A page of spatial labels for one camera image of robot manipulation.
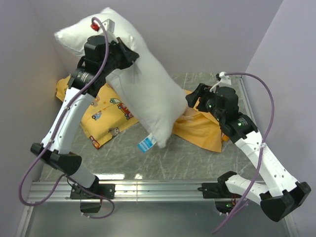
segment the gray marble table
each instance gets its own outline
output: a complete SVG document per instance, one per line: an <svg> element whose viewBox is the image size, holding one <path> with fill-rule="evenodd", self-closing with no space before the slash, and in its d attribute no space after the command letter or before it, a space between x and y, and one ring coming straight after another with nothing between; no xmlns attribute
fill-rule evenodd
<svg viewBox="0 0 316 237"><path fill-rule="evenodd" d="M200 82L213 85L215 74L173 73L175 82L186 90L195 90ZM232 87L239 96L240 111L247 113L240 82L232 77ZM172 135L163 149L154 146L146 153L137 143L147 136L141 124L135 124L96 150L79 127L72 152L81 155L84 165L101 179L216 179L227 171L236 171L244 178L255 172L249 159L230 141L224 142L222 152L202 149ZM60 171L45 165L41 181L55 181Z"/></svg>

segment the wall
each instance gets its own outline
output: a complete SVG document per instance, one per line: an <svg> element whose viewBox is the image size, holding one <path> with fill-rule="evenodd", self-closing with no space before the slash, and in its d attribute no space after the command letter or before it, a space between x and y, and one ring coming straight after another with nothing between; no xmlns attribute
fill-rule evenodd
<svg viewBox="0 0 316 237"><path fill-rule="evenodd" d="M0 236L11 237L24 208L18 185L35 159L29 150L53 122L60 105L54 99L56 82L66 71L30 4L0 0L0 5ZM40 172L39 165L24 196Z"/></svg>
<svg viewBox="0 0 316 237"><path fill-rule="evenodd" d="M282 0L29 0L50 36L109 6L169 72L245 71ZM71 72L77 65L56 46Z"/></svg>
<svg viewBox="0 0 316 237"><path fill-rule="evenodd" d="M285 0L251 60L247 72L261 77L275 98L276 116L268 144L276 157L312 193L294 211L302 237L315 235L316 206L316 1ZM259 127L269 122L270 104L262 86L246 80Z"/></svg>

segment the care label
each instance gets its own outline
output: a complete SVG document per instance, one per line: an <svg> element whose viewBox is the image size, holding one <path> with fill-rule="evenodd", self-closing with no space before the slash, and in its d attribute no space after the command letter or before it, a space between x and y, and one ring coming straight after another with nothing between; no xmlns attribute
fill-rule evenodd
<svg viewBox="0 0 316 237"><path fill-rule="evenodd" d="M152 134L149 134L143 141L141 141L140 143L138 143L138 148L142 151L142 152L146 152L148 151L151 147L154 146L154 144L156 144L156 139L154 138L154 136Z"/></svg>

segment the pillow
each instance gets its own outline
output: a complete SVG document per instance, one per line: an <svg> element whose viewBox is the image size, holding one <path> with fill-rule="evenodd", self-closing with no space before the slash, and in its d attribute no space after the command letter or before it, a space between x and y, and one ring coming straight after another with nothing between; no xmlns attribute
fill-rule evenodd
<svg viewBox="0 0 316 237"><path fill-rule="evenodd" d="M159 147L165 147L174 122L185 112L185 92L172 80L160 62L148 50L138 31L110 8L92 15L55 34L57 41L76 56L84 55L84 44L92 35L102 34L90 28L91 18L115 22L114 35L140 57L129 68L114 70L109 83L132 114L152 133Z"/></svg>

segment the purple cable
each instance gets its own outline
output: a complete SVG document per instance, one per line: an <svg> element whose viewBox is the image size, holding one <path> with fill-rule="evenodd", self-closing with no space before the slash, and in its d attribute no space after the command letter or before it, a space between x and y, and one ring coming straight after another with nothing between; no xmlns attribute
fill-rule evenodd
<svg viewBox="0 0 316 237"><path fill-rule="evenodd" d="M273 96L271 94L271 91L269 90L268 86L265 84L265 82L263 80L261 80L260 78L258 78L257 76L253 75L253 74L249 74L249 73L226 73L226 76L231 76L231 75L244 75L244 76L249 76L252 78L257 79L259 82L261 82L261 84L266 88L270 100L271 100L271 117L270 117L270 123L269 126L267 128L266 133L264 134L263 138L262 138L262 144L266 142L266 138L271 130L272 127L272 123L273 123L273 118L275 116L275 103L273 100ZM248 188L246 189L246 191L244 192L244 194L241 196L241 198L239 199L239 201L237 202L236 206L232 209L232 211L228 214L228 216L226 217L226 219L212 232L212 234L216 234L235 214L237 214L238 212L240 212L245 206L246 203L244 203L243 206L240 207L241 202L246 198L246 196L248 195L251 187L253 186L253 184L255 183L258 174L259 174L259 170L261 167L261 162L262 162L262 154L263 154L263 147L260 148L260 152L259 152L259 157L258 157L258 165L257 165L257 169L255 172L255 175L253 176Z"/></svg>
<svg viewBox="0 0 316 237"><path fill-rule="evenodd" d="M102 73L102 71L103 71L103 69L104 69L104 67L105 67L105 64L106 64L106 62L107 62L107 60L108 60L108 56L109 56L109 40L108 40L108 36L107 36L107 32L106 32L106 30L105 30L105 27L104 27L104 25L102 24L102 22L101 22L98 18L93 17L91 20L92 20L92 23L94 23L94 21L96 21L97 23L99 23L99 25L100 25L100 27L102 28L102 31L103 31L103 33L104 33L105 46L106 46L106 48L105 48L105 56L104 56L102 65L101 65L99 71L97 72L97 74L93 77L93 79L92 79L86 86L84 86L84 87L69 101L69 103L67 104L66 108L63 110L63 112L62 112L62 114L61 114L59 120L58 120L57 123L56 123L55 129L53 130L52 135L51 135L51 137L50 137L50 141L47 143L46 147L44 147L44 149L43 149L42 152L38 155L38 157L33 161L33 163L30 165L30 167L28 168L28 170L25 172L24 176L22 177L21 183L20 183L20 185L19 185L18 195L19 195L19 200L21 201L21 203L23 203L23 204L26 205L26 206L38 206L38 205L43 204L43 203L44 203L47 199L49 199L49 197L53 194L53 192L55 191L55 189L56 189L56 187L57 187L59 181L62 179L62 177L65 176L65 174L62 174L62 175L57 179L57 181L56 181L56 183L55 183L53 189L50 191L50 193L47 195L47 197L45 197L43 200L41 200L41 201L39 201L39 202L36 202L36 203L28 203L28 202L26 202L26 201L23 199L23 197L22 197L22 187L23 187L23 184L24 184L24 182L25 182L25 179L26 179L26 177L28 176L28 174L30 173L30 171L33 169L33 167L36 165L36 163L37 163L37 162L40 160L40 158L43 156L43 154L44 154L44 153L48 150L48 148L51 146L52 141L54 140L54 138L55 138L55 136L56 136L56 134L57 134L57 132L58 132L58 129L59 129L59 127L60 127L60 125L61 125L61 123L62 123L62 121L63 121L63 119L64 119L64 117L65 117L65 115L66 115L66 113L67 113L67 111L68 111L67 108L69 108L69 107L75 102L75 100L76 100L84 91L86 91L86 90L89 88L89 86L91 86L91 85L95 82L95 80L97 80L97 78L98 78L98 77L100 76L100 74Z"/></svg>
<svg viewBox="0 0 316 237"><path fill-rule="evenodd" d="M97 194L94 194L94 193L90 192L89 190L85 189L83 186L81 186L80 184L78 184L75 180L73 180L73 179L70 178L70 177L68 177L68 179L69 179L70 181L74 182L75 184L77 184L78 187L79 187L82 191L84 191L85 193L90 194L90 195L93 195L93 196L95 196L95 197L97 197L97 198L106 200L106 201L108 201L110 204L112 204L112 210L110 211L109 214L106 214L105 216L90 216L90 215L85 214L85 213L83 214L84 216L86 216L86 217L88 217L88 218L90 218L90 219L103 219L103 218L107 218L108 216L111 216L111 214L114 212L114 209L115 209L115 204L114 204L114 202L113 202L111 199L108 199L107 197L104 197L104 196L101 196L101 195L97 195Z"/></svg>

